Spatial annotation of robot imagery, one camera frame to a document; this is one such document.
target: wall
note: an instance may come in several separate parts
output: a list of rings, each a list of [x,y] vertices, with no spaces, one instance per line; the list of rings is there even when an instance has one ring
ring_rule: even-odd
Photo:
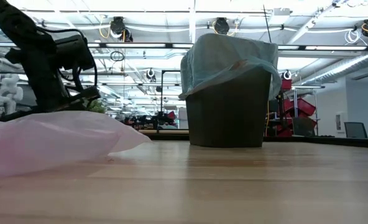
[[[337,83],[327,83],[324,86],[325,89],[319,89],[316,92],[316,105],[320,119],[318,134],[345,138],[346,133],[338,133],[336,130],[336,114],[347,112],[346,79],[340,78]],[[314,96],[308,95],[304,100],[315,105]]]
[[[364,123],[368,135],[368,83],[347,80],[348,121]]]

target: desk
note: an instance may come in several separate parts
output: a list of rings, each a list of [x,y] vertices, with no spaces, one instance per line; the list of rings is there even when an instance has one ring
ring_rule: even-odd
[[[368,223],[368,149],[144,144],[0,179],[0,223]]]

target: plastic bag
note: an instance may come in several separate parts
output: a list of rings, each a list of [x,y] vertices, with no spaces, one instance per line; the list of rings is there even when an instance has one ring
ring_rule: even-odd
[[[241,62],[245,63],[233,69]],[[273,99],[278,95],[282,84],[276,69],[277,64],[276,44],[218,34],[202,35],[182,59],[183,93],[180,99],[184,100],[188,95],[209,86],[249,75],[256,67],[262,67],[271,73],[269,98]]]
[[[61,111],[0,122],[0,177],[132,149],[147,136],[105,114]]]

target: dark gray trash can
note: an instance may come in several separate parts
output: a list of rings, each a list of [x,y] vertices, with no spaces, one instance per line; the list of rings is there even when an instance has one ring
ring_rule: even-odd
[[[186,98],[190,142],[204,147],[261,147],[271,74],[261,67]]]

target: office chair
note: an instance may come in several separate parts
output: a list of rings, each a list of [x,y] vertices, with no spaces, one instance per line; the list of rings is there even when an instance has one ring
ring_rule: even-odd
[[[344,122],[344,127],[346,128],[347,138],[360,138],[367,139],[364,123],[362,122]]]

